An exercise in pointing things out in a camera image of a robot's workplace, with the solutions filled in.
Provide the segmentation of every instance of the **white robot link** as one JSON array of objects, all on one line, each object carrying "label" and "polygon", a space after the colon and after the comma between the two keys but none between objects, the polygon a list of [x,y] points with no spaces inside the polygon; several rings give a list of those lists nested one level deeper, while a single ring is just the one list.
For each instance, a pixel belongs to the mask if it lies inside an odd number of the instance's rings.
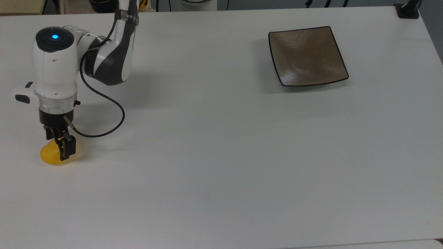
[{"label": "white robot link", "polygon": [[[138,25],[138,0],[119,0],[115,10],[113,28],[108,37],[98,36],[74,26],[47,27],[35,36],[33,67],[35,81],[18,86],[12,93],[20,102],[38,107],[40,122],[46,130],[46,139],[54,139],[60,150],[60,160],[75,153],[75,137],[68,132],[71,126],[82,136],[98,137],[109,134],[120,126],[123,118],[112,131],[101,135],[85,135],[72,125],[77,101],[76,77],[80,70],[86,75],[108,85],[124,82],[132,67],[132,48]],[[109,37],[114,31],[114,38]]]}]

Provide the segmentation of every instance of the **wire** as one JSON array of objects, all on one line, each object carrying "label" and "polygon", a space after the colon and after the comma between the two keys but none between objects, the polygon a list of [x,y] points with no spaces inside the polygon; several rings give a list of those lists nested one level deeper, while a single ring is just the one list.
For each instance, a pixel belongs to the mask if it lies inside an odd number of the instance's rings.
[{"label": "wire", "polygon": [[112,32],[114,32],[114,28],[115,28],[116,23],[117,23],[117,19],[114,19],[114,23],[112,24],[111,31],[109,32],[108,36],[100,43],[100,45],[98,45],[98,48],[100,48],[101,46],[103,46],[103,44],[105,44],[107,41],[109,41],[109,38],[111,37]]},{"label": "wire", "polygon": [[[97,47],[97,48],[95,48],[95,49],[100,48],[105,42],[107,42],[107,41],[109,40],[109,38],[110,38],[112,32],[114,32],[114,28],[115,28],[116,22],[117,22],[117,20],[114,20],[114,24],[113,24],[113,26],[112,26],[112,28],[111,28],[111,31],[109,32],[108,36],[106,37],[105,40],[103,40],[103,41],[100,43],[99,47]],[[63,119],[64,119],[64,120],[67,122],[67,124],[72,128],[72,130],[75,131],[78,135],[81,135],[81,136],[84,136],[84,137],[91,137],[91,138],[101,137],[101,136],[106,136],[106,135],[108,135],[108,134],[114,132],[115,130],[117,130],[117,129],[121,126],[121,124],[122,124],[123,121],[124,121],[124,117],[125,117],[124,109],[123,109],[123,106],[120,105],[120,103],[118,103],[117,101],[113,100],[112,98],[110,98],[110,97],[108,97],[108,96],[102,94],[101,92],[95,90],[94,88],[92,88],[92,87],[88,84],[88,82],[86,82],[86,80],[85,80],[85,76],[83,75],[83,63],[84,63],[84,61],[85,61],[85,58],[86,58],[86,53],[82,56],[82,59],[80,60],[80,77],[82,78],[83,83],[84,83],[84,84],[86,85],[86,87],[88,87],[91,91],[95,92],[96,94],[98,94],[98,95],[104,97],[105,99],[111,101],[112,103],[116,104],[116,105],[120,108],[120,110],[121,110],[121,120],[120,120],[120,122],[117,124],[116,127],[114,127],[112,130],[110,130],[110,131],[108,131],[108,132],[105,132],[105,133],[103,133],[103,134],[99,134],[99,135],[87,135],[87,134],[84,134],[84,133],[82,133],[82,132],[79,132],[79,131],[77,130],[77,128],[75,128],[74,124],[68,119],[68,117],[64,116]]]}]

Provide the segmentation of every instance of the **yellow potato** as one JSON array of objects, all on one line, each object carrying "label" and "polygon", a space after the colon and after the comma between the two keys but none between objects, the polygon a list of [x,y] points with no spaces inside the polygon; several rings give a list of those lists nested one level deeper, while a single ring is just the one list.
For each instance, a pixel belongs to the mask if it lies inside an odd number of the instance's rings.
[{"label": "yellow potato", "polygon": [[40,151],[40,158],[43,162],[47,164],[60,164],[60,151],[58,150],[58,145],[54,140],[49,141],[49,143],[43,146]]}]

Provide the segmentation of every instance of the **square plate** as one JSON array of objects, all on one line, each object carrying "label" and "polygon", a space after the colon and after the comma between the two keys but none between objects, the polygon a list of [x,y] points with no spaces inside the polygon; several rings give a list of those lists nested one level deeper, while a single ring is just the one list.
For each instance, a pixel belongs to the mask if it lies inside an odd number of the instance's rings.
[{"label": "square plate", "polygon": [[349,78],[331,27],[270,32],[268,37],[283,86],[317,86]]}]

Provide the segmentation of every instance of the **floor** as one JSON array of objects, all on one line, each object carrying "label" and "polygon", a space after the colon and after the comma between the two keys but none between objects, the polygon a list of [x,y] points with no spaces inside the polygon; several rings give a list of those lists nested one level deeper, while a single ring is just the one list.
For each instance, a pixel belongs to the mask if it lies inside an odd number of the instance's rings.
[{"label": "floor", "polygon": [[[173,12],[179,11],[179,0],[170,0]],[[89,0],[64,0],[66,14],[95,13]],[[311,8],[323,8],[326,0],[313,0]],[[403,3],[406,0],[349,0],[348,7],[359,6],[392,6],[393,3]],[[229,10],[245,9],[277,9],[277,8],[305,8],[305,0],[230,0]],[[341,7],[343,0],[332,0],[330,7]],[[218,0],[218,9],[225,10],[228,0]],[[168,12],[167,0],[159,0],[159,11]],[[434,42],[440,60],[443,62],[443,1],[423,0],[420,13]],[[44,14],[57,14],[57,8],[52,0],[47,0]]]}]

